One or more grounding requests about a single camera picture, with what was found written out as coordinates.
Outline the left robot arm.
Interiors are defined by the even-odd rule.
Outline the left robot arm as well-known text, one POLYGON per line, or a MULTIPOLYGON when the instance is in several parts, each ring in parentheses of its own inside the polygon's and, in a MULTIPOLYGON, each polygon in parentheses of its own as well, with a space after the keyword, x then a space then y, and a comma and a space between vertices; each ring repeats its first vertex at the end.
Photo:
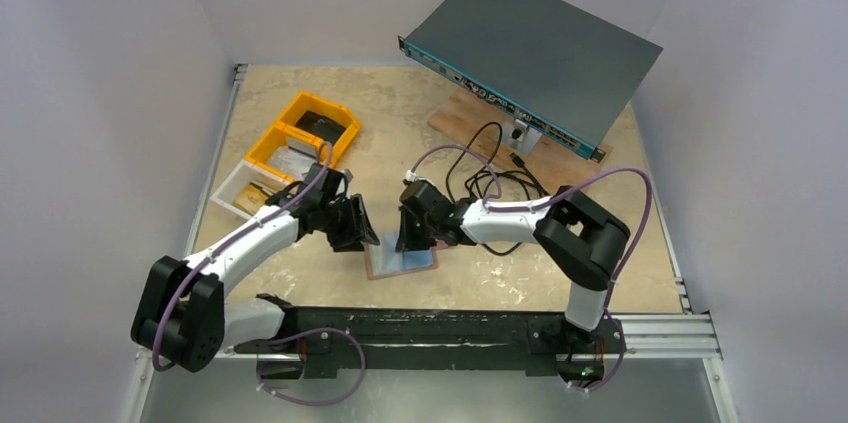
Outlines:
POLYGON ((284 352, 297 342, 298 325, 272 296, 229 304, 230 292, 271 256, 321 233, 336 252, 376 246, 359 194, 346 173, 313 165, 302 181, 272 194, 236 230, 182 259, 163 256, 150 268, 130 336, 150 350, 157 371, 206 367, 222 349, 262 341, 284 352))

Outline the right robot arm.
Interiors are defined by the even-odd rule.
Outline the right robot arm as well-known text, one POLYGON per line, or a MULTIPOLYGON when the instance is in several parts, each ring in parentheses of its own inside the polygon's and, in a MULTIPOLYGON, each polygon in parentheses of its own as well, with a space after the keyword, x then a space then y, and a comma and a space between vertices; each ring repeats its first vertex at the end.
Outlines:
POLYGON ((409 171, 399 202, 398 252, 429 250, 439 243, 540 246, 571 281, 561 324, 564 342, 584 350, 599 339, 613 273, 630 230, 587 195, 563 186, 558 194, 536 200, 497 203, 468 197, 452 202, 431 181, 409 171))

